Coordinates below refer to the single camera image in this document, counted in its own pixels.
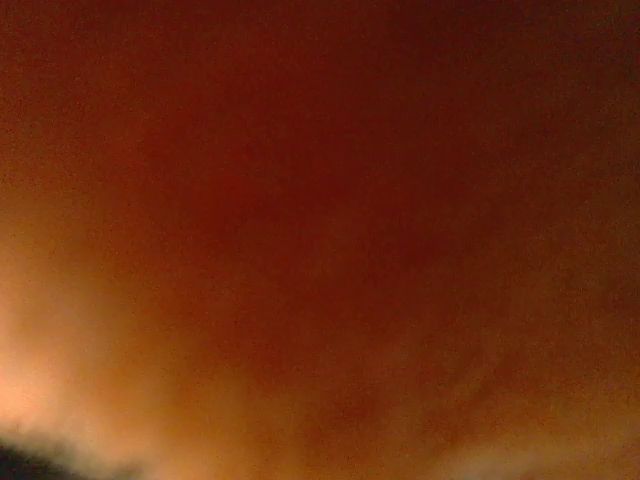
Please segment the orange patterned fleece pillowcase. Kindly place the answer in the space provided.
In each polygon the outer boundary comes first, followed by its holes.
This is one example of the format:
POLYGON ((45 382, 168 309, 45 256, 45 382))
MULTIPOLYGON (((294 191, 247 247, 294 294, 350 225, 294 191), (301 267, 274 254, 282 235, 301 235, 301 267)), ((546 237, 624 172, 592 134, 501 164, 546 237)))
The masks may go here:
POLYGON ((638 3, 3 2, 1 438, 637 478, 638 3))

